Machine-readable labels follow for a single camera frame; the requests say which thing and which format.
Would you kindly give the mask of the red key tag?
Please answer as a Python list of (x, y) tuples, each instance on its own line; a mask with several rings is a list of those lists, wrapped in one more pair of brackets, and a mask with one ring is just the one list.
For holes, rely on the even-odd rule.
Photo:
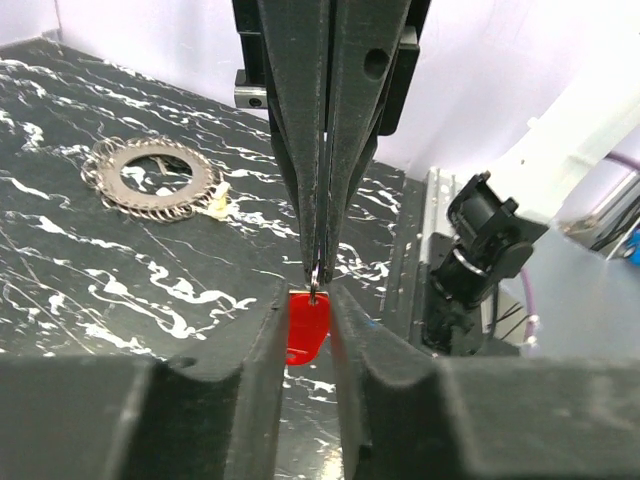
[(292, 291), (289, 298), (289, 334), (286, 365), (300, 366), (312, 362), (329, 332), (330, 301), (326, 293), (314, 300), (304, 291)]

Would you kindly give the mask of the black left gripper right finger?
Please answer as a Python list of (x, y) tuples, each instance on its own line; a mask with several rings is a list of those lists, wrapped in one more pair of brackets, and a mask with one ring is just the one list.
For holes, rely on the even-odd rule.
[(635, 360), (432, 357), (329, 290), (348, 479), (635, 479)]

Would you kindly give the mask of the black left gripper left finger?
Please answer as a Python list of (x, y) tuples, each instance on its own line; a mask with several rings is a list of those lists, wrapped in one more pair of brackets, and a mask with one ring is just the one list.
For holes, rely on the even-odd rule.
[(5, 479), (270, 479), (288, 336), (286, 283), (187, 350), (1, 358)]

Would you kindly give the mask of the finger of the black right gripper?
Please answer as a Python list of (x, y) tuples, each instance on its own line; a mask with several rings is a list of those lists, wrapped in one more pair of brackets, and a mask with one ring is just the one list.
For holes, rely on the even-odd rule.
[(409, 7), (408, 1), (336, 3), (325, 149), (324, 285), (333, 277), (350, 195), (377, 145), (373, 130)]
[(305, 276), (319, 263), (320, 163), (330, 3), (260, 1), (271, 141), (299, 222)]

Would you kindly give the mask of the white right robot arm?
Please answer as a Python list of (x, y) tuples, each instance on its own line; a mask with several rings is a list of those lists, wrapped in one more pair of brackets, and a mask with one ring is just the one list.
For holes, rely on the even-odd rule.
[(588, 166), (639, 123), (639, 5), (609, 26), (610, 39), (531, 124), (520, 112), (541, 82), (543, 53), (560, 54), (558, 13), (605, 17), (594, 1), (554, 1), (542, 19), (530, 1), (261, 1), (271, 143), (300, 228), (313, 287), (334, 275), (344, 216), (378, 141), (396, 131), (419, 60), (426, 135), (454, 155), (479, 149), (488, 174), (473, 186), (513, 189), (531, 216), (560, 208)]

